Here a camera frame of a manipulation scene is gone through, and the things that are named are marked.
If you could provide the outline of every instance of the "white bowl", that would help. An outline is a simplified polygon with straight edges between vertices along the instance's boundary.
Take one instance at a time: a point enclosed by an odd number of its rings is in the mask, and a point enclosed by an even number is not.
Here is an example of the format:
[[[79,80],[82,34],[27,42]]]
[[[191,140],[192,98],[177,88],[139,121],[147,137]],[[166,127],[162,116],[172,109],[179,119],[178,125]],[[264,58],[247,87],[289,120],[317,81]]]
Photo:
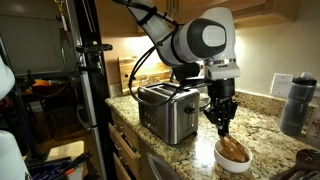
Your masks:
[[[252,152],[250,149],[241,144],[245,150],[245,152],[249,156],[249,161],[244,163],[234,162],[229,159],[224,158],[219,152],[218,149],[221,148],[220,140],[218,140],[214,145],[214,157],[216,158],[217,163],[225,170],[232,172],[232,173],[242,173],[249,169],[251,161],[253,159]]]

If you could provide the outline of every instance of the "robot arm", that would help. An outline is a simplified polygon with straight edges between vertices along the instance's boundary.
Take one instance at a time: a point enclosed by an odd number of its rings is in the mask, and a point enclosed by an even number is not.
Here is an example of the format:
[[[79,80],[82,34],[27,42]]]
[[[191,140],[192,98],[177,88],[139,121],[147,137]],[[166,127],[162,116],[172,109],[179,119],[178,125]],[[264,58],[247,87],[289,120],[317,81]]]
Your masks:
[[[204,79],[187,79],[180,84],[208,85],[211,106],[204,113],[217,126],[220,136],[229,133],[229,122],[237,108],[237,103],[232,100],[234,78],[240,76],[234,53],[235,32],[231,12],[227,8],[213,8],[195,20],[178,25],[165,14],[157,12],[152,0],[114,1],[128,7],[156,45],[163,63],[177,67],[204,61]],[[175,28],[168,28],[164,19]]]
[[[12,71],[3,63],[0,55],[0,100],[4,98],[14,85],[14,75]]]

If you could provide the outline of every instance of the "kitchen counter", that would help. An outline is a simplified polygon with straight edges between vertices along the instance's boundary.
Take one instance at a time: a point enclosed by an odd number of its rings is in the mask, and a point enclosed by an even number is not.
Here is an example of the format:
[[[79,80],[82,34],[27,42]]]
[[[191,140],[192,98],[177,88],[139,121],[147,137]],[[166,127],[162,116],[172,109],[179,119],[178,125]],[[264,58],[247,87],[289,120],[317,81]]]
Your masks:
[[[203,113],[197,133],[169,146],[139,123],[138,103],[131,96],[109,98],[106,103],[183,179],[268,179],[292,167],[298,150],[312,148],[280,132],[275,116],[240,106],[230,123],[230,134],[252,151],[253,161],[246,172],[229,173],[215,162],[214,143],[219,136]]]

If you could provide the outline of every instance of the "cutting board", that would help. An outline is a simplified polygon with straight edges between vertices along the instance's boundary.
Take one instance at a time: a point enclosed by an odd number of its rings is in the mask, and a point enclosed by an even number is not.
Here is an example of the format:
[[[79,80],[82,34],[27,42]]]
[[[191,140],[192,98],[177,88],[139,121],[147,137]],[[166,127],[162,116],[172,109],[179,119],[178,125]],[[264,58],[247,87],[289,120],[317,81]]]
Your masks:
[[[138,61],[136,56],[132,57],[119,57],[120,79],[122,85],[122,94],[129,95],[129,77],[131,71]],[[169,82],[170,80],[170,67],[163,64],[160,60],[147,59],[146,62],[140,67],[135,75],[136,80],[132,82],[133,92],[137,92],[140,86],[154,84],[157,82]]]

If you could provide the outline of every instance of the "toaster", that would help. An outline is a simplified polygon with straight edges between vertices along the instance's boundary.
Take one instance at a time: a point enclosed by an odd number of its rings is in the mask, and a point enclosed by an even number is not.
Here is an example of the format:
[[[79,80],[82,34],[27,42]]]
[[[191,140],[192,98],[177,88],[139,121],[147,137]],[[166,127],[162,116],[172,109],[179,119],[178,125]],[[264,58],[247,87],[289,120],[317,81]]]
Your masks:
[[[138,97],[148,103],[167,100],[178,87],[173,83],[156,83],[138,88]],[[175,145],[198,130],[200,93],[197,89],[178,92],[168,103],[151,107],[139,103],[140,123],[165,143]]]

